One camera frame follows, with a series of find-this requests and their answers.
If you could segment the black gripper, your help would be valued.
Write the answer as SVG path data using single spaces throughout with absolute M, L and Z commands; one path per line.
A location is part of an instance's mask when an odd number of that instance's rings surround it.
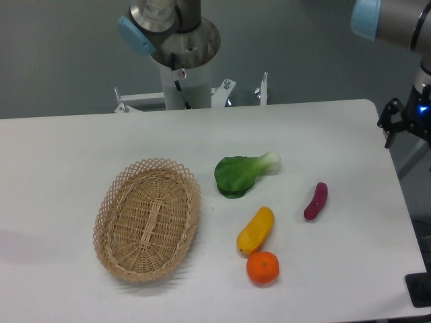
M 377 126 L 385 135 L 385 149 L 389 149 L 397 133 L 405 130 L 430 144 L 430 84 L 419 92 L 412 87 L 405 108 L 398 98 L 391 99 L 383 108 Z M 401 110 L 402 120 L 393 122 L 392 117 Z

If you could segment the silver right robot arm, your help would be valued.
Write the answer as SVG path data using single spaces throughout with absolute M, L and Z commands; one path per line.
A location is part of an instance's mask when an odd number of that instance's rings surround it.
M 389 148 L 397 133 L 407 131 L 430 143 L 430 2 L 356 1 L 352 31 L 371 41 L 383 41 L 422 56 L 407 104 L 389 100 L 377 126 L 387 136 Z

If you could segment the silver robot arm blue cap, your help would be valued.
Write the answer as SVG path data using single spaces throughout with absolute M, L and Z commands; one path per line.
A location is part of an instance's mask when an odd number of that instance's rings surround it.
M 221 45 L 220 32 L 201 14 L 200 0 L 132 1 L 117 27 L 135 52 L 172 70 L 207 64 Z

